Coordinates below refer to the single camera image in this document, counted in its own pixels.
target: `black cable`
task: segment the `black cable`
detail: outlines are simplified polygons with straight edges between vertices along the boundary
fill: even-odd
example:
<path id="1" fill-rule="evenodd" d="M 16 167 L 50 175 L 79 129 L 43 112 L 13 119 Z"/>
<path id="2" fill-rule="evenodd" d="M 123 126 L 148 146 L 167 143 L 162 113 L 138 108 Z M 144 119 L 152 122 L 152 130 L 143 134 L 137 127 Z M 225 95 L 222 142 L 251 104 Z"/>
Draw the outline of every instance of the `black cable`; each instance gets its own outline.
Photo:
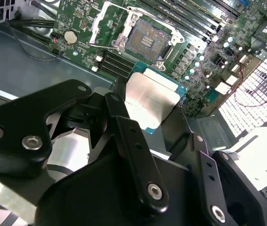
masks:
<path id="1" fill-rule="evenodd" d="M 20 32 L 22 32 L 22 33 L 34 38 L 34 39 L 37 39 L 38 41 L 45 42 L 47 46 L 50 43 L 50 38 L 45 37 L 45 36 L 43 36 L 41 34 L 38 34 L 38 33 L 34 32 L 34 31 L 32 31 L 31 29 L 28 29 L 26 27 L 21 27 L 21 26 L 12 26 L 12 27 L 15 28 L 16 30 L 18 30 L 18 31 L 20 31 Z"/>
<path id="2" fill-rule="evenodd" d="M 41 11 L 43 11 L 46 15 L 48 15 L 49 17 L 55 19 L 56 18 L 56 14 L 52 13 L 51 11 L 49 11 L 47 8 L 45 8 L 43 5 L 41 5 L 40 3 L 36 2 L 36 1 L 31 1 L 31 5 L 35 6 L 36 8 L 40 9 Z"/>
<path id="3" fill-rule="evenodd" d="M 45 23 L 45 24 L 51 24 L 51 23 L 55 23 L 54 20 L 39 20 L 39 19 L 34 19 L 34 20 L 17 20 L 17 19 L 14 19 L 14 20 L 9 20 L 8 21 L 9 23 Z"/>
<path id="4" fill-rule="evenodd" d="M 16 39 L 16 41 L 18 42 L 19 46 L 22 48 L 22 50 L 25 52 L 25 54 L 26 54 L 27 56 L 29 56 L 30 58 L 35 59 L 35 60 L 42 60 L 42 61 L 52 61 L 52 60 L 56 60 L 56 59 L 60 56 L 61 51 L 60 51 L 59 45 L 57 45 L 57 48 L 58 48 L 58 50 L 59 50 L 59 53 L 58 53 L 58 55 L 56 55 L 56 56 L 53 57 L 53 58 L 40 58 L 40 57 L 36 57 L 36 56 L 33 56 L 33 55 L 29 54 L 29 53 L 25 50 L 25 48 L 23 47 L 21 41 L 20 41 L 19 38 L 17 37 L 17 35 L 16 35 L 15 31 L 13 30 L 13 28 L 11 27 L 11 25 L 10 25 L 7 21 L 5 21 L 5 24 L 8 26 L 10 32 L 13 34 L 13 36 L 14 36 L 14 38 Z"/>
<path id="5" fill-rule="evenodd" d="M 53 0 L 53 1 L 45 1 L 45 0 L 38 0 L 38 1 L 40 1 L 41 3 L 43 3 L 43 4 L 49 4 L 49 5 L 54 5 L 54 4 L 56 4 L 57 2 L 59 2 L 60 0 Z"/>
<path id="6" fill-rule="evenodd" d="M 53 25 L 50 24 L 23 24 L 22 26 L 26 27 L 39 27 L 39 28 L 53 28 Z"/>

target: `green circuit board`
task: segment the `green circuit board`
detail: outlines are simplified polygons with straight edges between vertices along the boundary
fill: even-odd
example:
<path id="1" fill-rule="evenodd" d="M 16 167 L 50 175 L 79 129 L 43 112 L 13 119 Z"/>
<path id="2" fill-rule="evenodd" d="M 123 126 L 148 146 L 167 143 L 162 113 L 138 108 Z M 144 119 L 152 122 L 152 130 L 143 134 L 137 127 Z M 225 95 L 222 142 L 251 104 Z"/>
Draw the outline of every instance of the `green circuit board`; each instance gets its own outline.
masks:
<path id="1" fill-rule="evenodd" d="M 129 46 L 137 26 L 132 28 L 123 53 L 120 54 L 114 48 L 114 42 L 124 30 L 124 23 L 129 14 L 126 9 L 128 7 L 143 9 L 152 16 L 143 15 L 138 22 L 152 26 L 150 30 L 154 33 L 154 38 L 144 33 L 142 35 L 147 40 L 143 40 L 142 43 L 151 48 L 160 40 L 166 41 L 164 48 L 157 51 L 157 59 L 170 50 L 168 43 L 172 36 L 170 28 L 160 22 L 173 25 L 184 37 L 185 41 L 177 43 L 164 61 L 165 68 L 162 73 L 187 88 L 188 93 L 182 107 L 183 112 L 191 117 L 204 106 L 212 103 L 214 101 L 212 98 L 220 96 L 212 90 L 212 84 L 220 78 L 229 65 L 237 60 L 236 55 L 239 52 L 237 45 L 242 46 L 243 51 L 246 51 L 251 46 L 252 34 L 267 20 L 265 0 L 252 2 L 246 0 L 111 0 L 110 2 L 117 6 L 111 5 L 107 8 L 98 25 L 99 32 L 95 43 L 91 45 L 92 26 L 101 13 L 105 1 L 61 0 L 54 27 L 54 33 L 61 38 L 58 39 L 57 44 L 51 43 L 50 49 L 57 51 L 57 45 L 59 45 L 63 57 L 112 81 L 117 76 L 126 77 L 137 61 L 155 67 L 155 56 L 151 59 L 149 52 L 144 54 L 141 49 L 133 51 L 136 45 Z M 77 41 L 74 44 L 69 44 L 63 38 L 67 31 L 76 34 Z M 166 39 L 158 39 L 159 33 Z M 234 39 L 227 47 L 233 51 L 232 56 L 226 54 L 223 46 L 228 37 Z M 199 60 L 200 54 L 204 56 L 203 61 Z M 225 67 L 216 65 L 213 60 L 215 56 L 220 56 L 228 64 Z"/>

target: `capacitor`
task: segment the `capacitor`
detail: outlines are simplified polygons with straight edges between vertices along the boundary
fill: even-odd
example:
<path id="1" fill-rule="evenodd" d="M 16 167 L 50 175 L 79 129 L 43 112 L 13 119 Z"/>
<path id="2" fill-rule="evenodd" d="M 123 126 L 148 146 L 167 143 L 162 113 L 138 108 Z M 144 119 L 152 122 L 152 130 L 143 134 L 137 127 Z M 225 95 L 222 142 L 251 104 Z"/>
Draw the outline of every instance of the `capacitor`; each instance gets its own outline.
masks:
<path id="1" fill-rule="evenodd" d="M 228 41 L 228 42 L 233 42 L 233 41 L 234 41 L 234 38 L 233 38 L 233 37 L 228 37 L 228 38 L 227 38 L 227 41 Z"/>
<path id="2" fill-rule="evenodd" d="M 224 47 L 224 48 L 226 48 L 226 47 L 228 47 L 228 46 L 229 46 L 229 43 L 228 43 L 228 42 L 223 43 L 223 47 Z"/>
<path id="3" fill-rule="evenodd" d="M 64 33 L 64 39 L 67 42 L 67 44 L 75 44 L 78 41 L 78 35 L 74 31 L 66 31 Z"/>
<path id="4" fill-rule="evenodd" d="M 194 68 L 189 68 L 189 72 L 190 72 L 190 74 L 193 74 L 195 72 L 195 69 Z"/>
<path id="5" fill-rule="evenodd" d="M 204 55 L 202 55 L 201 53 L 197 54 L 197 57 L 200 61 L 204 60 Z"/>
<path id="6" fill-rule="evenodd" d="M 241 51 L 241 50 L 243 49 L 243 47 L 240 46 L 240 45 L 238 45 L 238 44 L 236 44 L 235 47 L 236 47 L 236 49 L 239 50 L 239 51 Z"/>
<path id="7" fill-rule="evenodd" d="M 199 67 L 200 63 L 198 61 L 193 61 L 195 67 Z"/>

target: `ram slot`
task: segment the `ram slot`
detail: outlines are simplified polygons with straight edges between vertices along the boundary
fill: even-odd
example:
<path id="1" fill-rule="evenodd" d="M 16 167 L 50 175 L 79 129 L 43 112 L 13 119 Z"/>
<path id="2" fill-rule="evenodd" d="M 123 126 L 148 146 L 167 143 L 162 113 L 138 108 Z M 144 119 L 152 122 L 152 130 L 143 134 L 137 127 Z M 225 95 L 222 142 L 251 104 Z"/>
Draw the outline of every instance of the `ram slot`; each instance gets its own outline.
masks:
<path id="1" fill-rule="evenodd" d="M 124 72 L 125 74 L 129 74 L 131 72 L 130 69 L 123 68 L 120 64 L 114 63 L 113 61 L 109 61 L 109 60 L 102 61 L 101 65 L 110 65 L 111 67 L 115 67 L 120 72 Z"/>
<path id="2" fill-rule="evenodd" d="M 222 16 L 226 17 L 232 17 L 234 19 L 237 19 L 240 13 L 236 12 L 236 10 L 232 9 L 228 5 L 226 7 L 224 5 L 218 4 L 215 0 L 189 0 L 190 2 L 196 4 L 197 6 L 201 7 L 206 12 L 210 13 L 211 15 L 223 19 Z"/>
<path id="3" fill-rule="evenodd" d="M 129 67 L 132 67 L 132 68 L 134 67 L 134 63 L 132 63 L 129 60 L 126 60 L 126 59 L 120 57 L 118 54 L 115 54 L 114 52 L 106 51 L 104 54 L 106 56 L 109 56 L 112 59 L 115 59 L 118 62 L 122 62 L 123 64 L 128 65 Z"/>
<path id="4" fill-rule="evenodd" d="M 193 12 L 198 18 L 202 18 L 203 21 L 207 21 L 207 25 L 212 29 L 218 28 L 220 26 L 220 21 L 217 21 L 215 17 L 208 15 L 206 12 L 202 11 L 201 8 L 196 7 L 195 4 L 186 0 L 175 0 L 177 4 L 181 5 L 183 8 L 189 12 Z"/>
<path id="5" fill-rule="evenodd" d="M 159 5 L 159 8 L 164 10 L 165 12 L 167 12 L 167 14 L 171 17 L 173 17 L 173 19 L 176 21 L 180 21 L 182 24 L 184 24 L 186 27 L 189 27 L 190 29 L 192 29 L 195 32 L 198 32 L 200 35 L 202 35 L 203 37 L 210 39 L 210 35 L 211 33 L 208 33 L 208 31 L 202 27 L 199 26 L 199 24 L 192 22 L 191 20 L 182 17 L 178 12 L 175 12 L 174 10 L 172 10 L 170 7 L 168 6 L 163 6 L 163 5 Z"/>
<path id="6" fill-rule="evenodd" d="M 227 10 L 229 14 L 232 15 L 234 18 L 238 18 L 240 16 L 240 13 L 238 11 L 236 11 L 229 5 L 225 4 L 223 1 L 221 0 L 212 0 L 212 1 L 215 2 L 217 5 L 219 5 L 220 7 L 223 7 L 225 10 Z"/>
<path id="7" fill-rule="evenodd" d="M 119 71 L 115 70 L 114 68 L 111 68 L 111 67 L 107 67 L 105 65 L 100 65 L 99 66 L 99 69 L 103 72 L 106 72 L 108 74 L 111 74 L 115 77 L 117 76 L 121 76 L 121 77 L 124 77 L 124 78 L 128 78 L 128 75 L 125 75 L 123 73 L 120 73 Z"/>
<path id="8" fill-rule="evenodd" d="M 115 65 L 119 65 L 120 67 L 124 68 L 125 70 L 128 70 L 129 72 L 131 72 L 133 68 L 132 65 L 128 65 L 126 62 L 119 61 L 115 58 L 111 58 L 110 56 L 104 56 L 104 61 L 109 61 Z"/>
<path id="9" fill-rule="evenodd" d="M 177 4 L 174 0 L 158 0 L 158 2 L 167 7 L 171 12 L 176 13 L 178 16 L 181 16 L 181 18 L 183 18 L 184 20 L 196 26 L 197 29 L 201 30 L 203 33 L 207 32 L 213 34 L 216 33 L 213 29 L 211 29 L 211 24 L 209 24 L 202 18 L 199 18 L 193 12 L 190 12 L 181 5 Z"/>
<path id="10" fill-rule="evenodd" d="M 192 35 L 194 35 L 194 36 L 196 36 L 202 40 L 208 39 L 206 36 L 200 34 L 199 32 L 195 31 L 194 29 L 191 29 L 189 26 L 181 24 L 177 20 L 173 19 L 173 17 L 170 16 L 170 12 L 168 10 L 162 9 L 162 7 L 157 6 L 155 1 L 152 1 L 152 2 L 149 2 L 148 0 L 139 0 L 139 1 L 144 3 L 145 5 L 147 5 L 148 7 L 151 7 L 152 9 L 154 9 L 155 11 L 160 13 L 161 15 L 163 15 L 166 19 L 168 19 L 170 22 L 172 22 L 172 24 L 174 24 L 174 26 L 179 27 L 180 29 L 187 32 L 188 34 L 192 34 Z"/>

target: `mounting hole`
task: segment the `mounting hole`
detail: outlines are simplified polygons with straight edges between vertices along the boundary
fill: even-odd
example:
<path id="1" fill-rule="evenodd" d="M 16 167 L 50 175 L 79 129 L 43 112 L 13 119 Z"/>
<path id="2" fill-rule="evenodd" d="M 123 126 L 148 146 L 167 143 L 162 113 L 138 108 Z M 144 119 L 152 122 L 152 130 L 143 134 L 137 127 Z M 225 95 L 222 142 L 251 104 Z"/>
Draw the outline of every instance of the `mounting hole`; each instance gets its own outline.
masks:
<path id="1" fill-rule="evenodd" d="M 210 178 L 212 181 L 215 181 L 215 178 L 214 178 L 212 175 L 209 175 L 209 178 Z"/>
<path id="2" fill-rule="evenodd" d="M 111 97 L 112 97 L 114 100 L 119 101 L 119 98 L 118 98 L 117 96 L 112 95 Z"/>
<path id="3" fill-rule="evenodd" d="M 81 91 L 86 91 L 86 88 L 84 86 L 78 86 L 78 89 Z"/>
<path id="4" fill-rule="evenodd" d="M 132 128 L 132 127 L 130 127 L 129 130 L 130 130 L 131 132 L 133 132 L 133 133 L 136 132 L 135 128 Z"/>
<path id="5" fill-rule="evenodd" d="M 135 144 L 135 147 L 137 147 L 137 149 L 139 149 L 139 150 L 142 150 L 143 149 L 142 145 L 140 145 L 139 143 L 136 143 Z"/>

